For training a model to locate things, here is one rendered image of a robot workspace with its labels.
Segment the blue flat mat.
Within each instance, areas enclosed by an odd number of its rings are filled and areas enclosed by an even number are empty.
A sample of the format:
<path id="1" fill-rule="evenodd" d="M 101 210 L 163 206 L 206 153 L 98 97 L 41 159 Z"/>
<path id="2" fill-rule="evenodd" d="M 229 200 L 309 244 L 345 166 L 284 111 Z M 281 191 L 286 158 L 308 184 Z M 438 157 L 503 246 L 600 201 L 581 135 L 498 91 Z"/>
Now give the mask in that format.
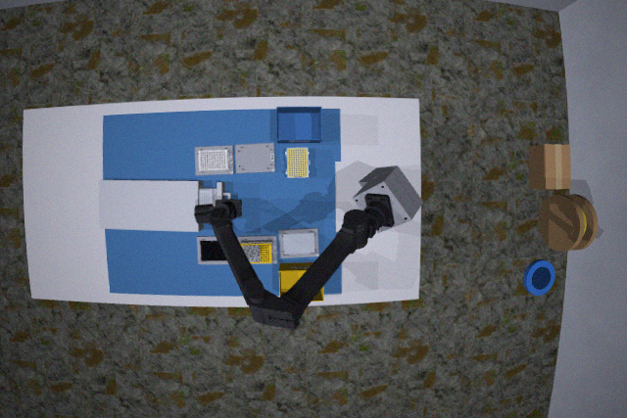
<path id="1" fill-rule="evenodd" d="M 238 144 L 274 143 L 274 172 L 236 173 Z M 196 175 L 194 147 L 233 145 L 234 174 Z M 286 148 L 308 147 L 309 177 L 287 178 Z M 278 230 L 317 228 L 319 255 L 336 234 L 335 162 L 341 161 L 340 109 L 322 109 L 320 143 L 276 141 L 276 109 L 103 116 L 103 180 L 225 182 L 241 200 L 231 219 L 238 236 L 276 235 L 277 263 L 252 264 L 266 290 L 279 296 Z M 105 229 L 110 293 L 243 297 L 229 264 L 198 264 L 199 232 Z"/>

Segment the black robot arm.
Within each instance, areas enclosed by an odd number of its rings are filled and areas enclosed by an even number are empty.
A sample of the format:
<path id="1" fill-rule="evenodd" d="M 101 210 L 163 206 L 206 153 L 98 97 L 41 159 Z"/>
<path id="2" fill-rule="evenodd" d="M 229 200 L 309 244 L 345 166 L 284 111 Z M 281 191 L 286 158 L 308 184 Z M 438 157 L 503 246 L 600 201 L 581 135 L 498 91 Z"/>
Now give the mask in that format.
<path id="1" fill-rule="evenodd" d="M 295 330 L 307 306 L 345 258 L 365 247 L 367 239 L 372 238 L 376 230 L 395 224 L 388 195 L 367 193 L 364 199 L 366 208 L 351 209 L 344 214 L 342 228 L 333 241 L 281 297 L 264 288 L 241 248 L 231 222 L 231 219 L 236 218 L 237 209 L 232 212 L 231 205 L 226 202 L 215 207 L 212 204 L 198 205 L 195 206 L 194 216 L 197 223 L 210 223 L 213 226 L 253 319 L 264 325 Z"/>

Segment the blue open-top tray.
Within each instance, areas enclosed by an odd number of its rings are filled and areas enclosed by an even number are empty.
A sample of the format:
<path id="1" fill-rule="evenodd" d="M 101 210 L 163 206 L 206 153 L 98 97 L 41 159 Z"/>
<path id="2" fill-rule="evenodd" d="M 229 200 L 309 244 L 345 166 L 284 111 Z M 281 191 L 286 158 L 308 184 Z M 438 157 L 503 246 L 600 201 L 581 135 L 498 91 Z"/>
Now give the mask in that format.
<path id="1" fill-rule="evenodd" d="M 276 141 L 278 144 L 320 143 L 321 140 L 321 107 L 276 107 Z"/>

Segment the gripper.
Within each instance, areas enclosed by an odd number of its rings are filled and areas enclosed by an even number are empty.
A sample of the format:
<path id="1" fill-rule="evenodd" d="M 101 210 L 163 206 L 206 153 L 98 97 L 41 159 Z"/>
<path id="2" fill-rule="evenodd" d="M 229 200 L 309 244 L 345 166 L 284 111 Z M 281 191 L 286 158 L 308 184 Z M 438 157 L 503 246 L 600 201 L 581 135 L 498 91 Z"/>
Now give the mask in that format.
<path id="1" fill-rule="evenodd" d="M 241 212 L 242 201 L 241 200 L 234 200 L 234 199 L 216 200 L 216 205 L 219 203 L 223 203 L 223 202 L 229 203 L 231 205 L 232 212 L 234 209 L 237 209 L 236 217 L 242 216 L 242 212 Z"/>

